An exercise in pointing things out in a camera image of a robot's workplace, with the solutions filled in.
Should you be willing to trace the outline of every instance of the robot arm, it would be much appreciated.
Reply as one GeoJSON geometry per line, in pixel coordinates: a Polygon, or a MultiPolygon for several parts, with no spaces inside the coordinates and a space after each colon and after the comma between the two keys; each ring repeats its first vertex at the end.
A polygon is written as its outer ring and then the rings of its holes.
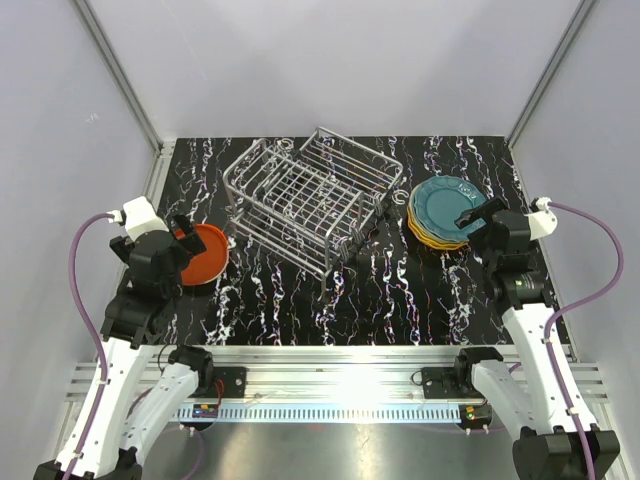
{"type": "Polygon", "coordinates": [[[584,479],[584,451],[574,415],[586,432],[598,478],[620,452],[615,432],[601,431],[580,395],[556,328],[545,339],[545,324],[554,314],[544,277],[530,268],[535,243],[553,233],[557,219],[550,199],[534,202],[532,213],[511,212],[500,198],[468,210],[456,222],[462,228],[478,219],[485,225],[469,235],[481,256],[485,290],[501,315],[527,378],[524,392],[493,348],[461,350],[455,370],[458,382],[484,395],[514,440],[513,456],[522,479],[584,479]],[[551,343],[572,399],[567,405],[556,380],[547,343],[551,343]]]}
{"type": "Polygon", "coordinates": [[[181,272],[205,246],[181,215],[173,217],[183,233],[178,240],[144,197],[109,213],[128,233],[128,237],[114,238],[110,246],[129,268],[106,308],[100,330],[108,379],[82,453],[77,455],[75,450],[99,391],[100,369],[67,444],[56,460],[38,467],[34,480],[60,480],[65,475],[72,480],[139,480],[149,449],[178,406],[213,384],[210,354],[178,347],[169,356],[162,378],[127,418],[154,346],[175,314],[182,294],[181,272]],[[66,473],[75,457],[73,471],[66,473]]]}

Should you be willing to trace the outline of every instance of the metal wire rack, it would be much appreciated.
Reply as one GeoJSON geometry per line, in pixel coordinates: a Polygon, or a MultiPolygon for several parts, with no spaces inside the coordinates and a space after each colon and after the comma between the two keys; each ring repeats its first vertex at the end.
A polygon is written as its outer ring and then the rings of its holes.
{"type": "Polygon", "coordinates": [[[403,168],[324,128],[292,147],[261,139],[225,170],[231,224],[318,278],[324,296],[333,266],[362,245],[403,168]]]}

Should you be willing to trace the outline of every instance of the stack of plates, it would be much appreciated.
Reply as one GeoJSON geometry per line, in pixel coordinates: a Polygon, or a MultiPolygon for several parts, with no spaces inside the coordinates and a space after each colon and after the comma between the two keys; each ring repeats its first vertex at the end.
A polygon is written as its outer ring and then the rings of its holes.
{"type": "Polygon", "coordinates": [[[411,192],[407,208],[409,228],[425,245],[436,250],[457,250],[469,233],[484,225],[477,220],[462,230],[454,223],[465,210],[485,202],[472,184],[456,177],[432,177],[411,192]]]}

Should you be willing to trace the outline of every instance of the black bracket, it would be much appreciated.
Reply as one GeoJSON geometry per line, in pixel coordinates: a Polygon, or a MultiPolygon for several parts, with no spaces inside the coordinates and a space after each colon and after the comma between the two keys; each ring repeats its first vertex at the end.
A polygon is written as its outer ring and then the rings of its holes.
{"type": "MultiPolygon", "coordinates": [[[[71,474],[70,480],[141,480],[142,467],[136,463],[136,449],[122,450],[118,452],[118,463],[112,472],[102,477],[94,478],[93,473],[85,473],[82,477],[71,474]]],[[[40,464],[33,475],[33,480],[62,480],[64,472],[60,463],[55,460],[40,464]]]]}
{"type": "MultiPolygon", "coordinates": [[[[620,454],[615,432],[585,432],[591,450],[595,477],[601,480],[620,454]]],[[[513,444],[513,463],[521,479],[584,480],[587,468],[580,438],[576,432],[536,435],[523,428],[513,444]]]]}
{"type": "Polygon", "coordinates": [[[478,391],[469,390],[456,379],[453,367],[424,367],[422,392],[426,400],[482,399],[478,391]]]}
{"type": "Polygon", "coordinates": [[[215,367],[213,371],[214,381],[210,383],[211,387],[202,392],[196,392],[194,398],[217,398],[218,392],[215,388],[215,381],[222,380],[224,384],[224,393],[222,401],[225,398],[244,398],[244,392],[247,387],[247,369],[246,367],[215,367]]]}
{"type": "Polygon", "coordinates": [[[178,346],[169,354],[169,364],[180,363],[187,365],[194,372],[198,372],[198,388],[195,394],[209,390],[215,380],[213,357],[202,348],[187,345],[178,346]]]}
{"type": "Polygon", "coordinates": [[[462,212],[455,224],[458,228],[464,228],[481,218],[488,223],[494,213],[502,210],[507,210],[506,202],[501,197],[493,197],[476,208],[462,212]]]}
{"type": "Polygon", "coordinates": [[[189,253],[189,257],[195,257],[207,251],[207,247],[193,227],[193,223],[186,215],[176,213],[172,215],[171,218],[184,234],[184,237],[178,239],[178,242],[180,242],[180,245],[189,253]]]}
{"type": "Polygon", "coordinates": [[[175,300],[158,299],[136,295],[129,287],[131,275],[129,269],[118,286],[116,296],[105,309],[105,319],[100,333],[108,340],[110,337],[126,340],[131,348],[140,345],[154,345],[175,313],[175,300]]]}
{"type": "Polygon", "coordinates": [[[133,251],[135,244],[129,237],[118,236],[109,241],[109,247],[122,263],[129,263],[129,255],[133,251]]]}

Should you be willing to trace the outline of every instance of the red plate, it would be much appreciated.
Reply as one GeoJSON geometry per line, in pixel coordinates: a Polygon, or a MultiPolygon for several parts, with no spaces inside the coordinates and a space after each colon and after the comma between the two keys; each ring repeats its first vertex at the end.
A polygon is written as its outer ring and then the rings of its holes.
{"type": "MultiPolygon", "coordinates": [[[[212,282],[224,272],[229,262],[229,243],[222,230],[204,223],[198,223],[194,228],[207,247],[207,251],[193,257],[189,266],[182,271],[182,283],[186,287],[212,282]]],[[[176,238],[182,237],[184,237],[182,230],[176,231],[176,238]]]]}

